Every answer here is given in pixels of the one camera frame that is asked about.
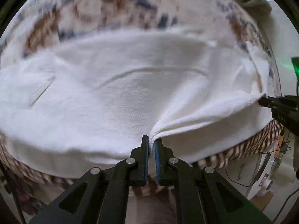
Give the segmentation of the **white pants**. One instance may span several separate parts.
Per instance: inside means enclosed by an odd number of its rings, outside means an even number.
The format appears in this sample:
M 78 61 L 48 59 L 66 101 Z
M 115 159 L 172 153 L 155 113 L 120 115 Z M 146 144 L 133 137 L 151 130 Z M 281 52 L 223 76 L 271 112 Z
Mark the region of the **white pants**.
M 186 162 L 227 150 L 271 120 L 269 57 L 231 33 L 114 31 L 73 39 L 1 70 L 8 152 L 78 178 L 129 157 L 143 135 Z

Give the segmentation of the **white bed headboard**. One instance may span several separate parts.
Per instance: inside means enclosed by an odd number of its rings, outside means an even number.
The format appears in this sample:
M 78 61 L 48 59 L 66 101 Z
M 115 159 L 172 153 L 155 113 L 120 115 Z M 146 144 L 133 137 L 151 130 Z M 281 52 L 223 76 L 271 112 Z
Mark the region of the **white bed headboard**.
M 274 53 L 283 95 L 295 95 L 297 78 L 291 59 L 298 56 L 298 33 L 290 19 L 274 0 L 272 11 L 261 26 Z

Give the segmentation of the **floral bed blanket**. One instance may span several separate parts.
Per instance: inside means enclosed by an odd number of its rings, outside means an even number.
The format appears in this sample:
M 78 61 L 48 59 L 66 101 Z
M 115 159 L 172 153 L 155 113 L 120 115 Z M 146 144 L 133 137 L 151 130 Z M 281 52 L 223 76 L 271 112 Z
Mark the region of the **floral bed blanket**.
M 18 12 L 1 37 L 1 70 L 41 51 L 68 41 L 114 31 L 201 31 L 213 38 L 231 33 L 239 45 L 249 42 L 267 55 L 255 20 L 235 0 L 31 0 Z M 274 95 L 272 59 L 266 95 Z M 282 129 L 274 119 L 237 145 L 191 162 L 223 168 L 252 154 L 267 150 Z M 74 178 L 40 172 L 15 159 L 1 130 L 1 160 L 21 178 L 61 185 Z

